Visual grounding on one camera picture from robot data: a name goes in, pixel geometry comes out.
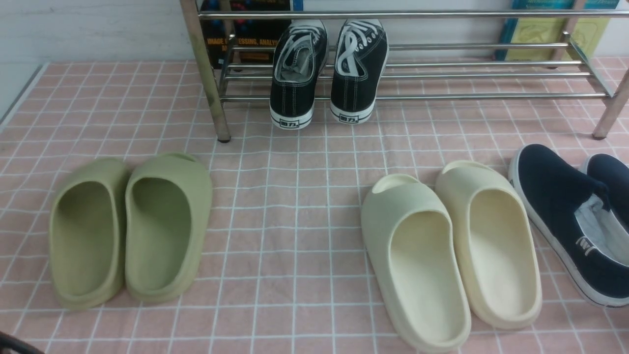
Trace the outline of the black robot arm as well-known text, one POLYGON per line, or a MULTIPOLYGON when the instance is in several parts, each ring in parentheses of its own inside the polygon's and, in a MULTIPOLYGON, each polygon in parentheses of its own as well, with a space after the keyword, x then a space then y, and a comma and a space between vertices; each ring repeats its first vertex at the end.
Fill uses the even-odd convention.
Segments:
POLYGON ((1 354, 44 354, 34 345, 22 341, 5 332, 0 332, 0 353, 1 354))

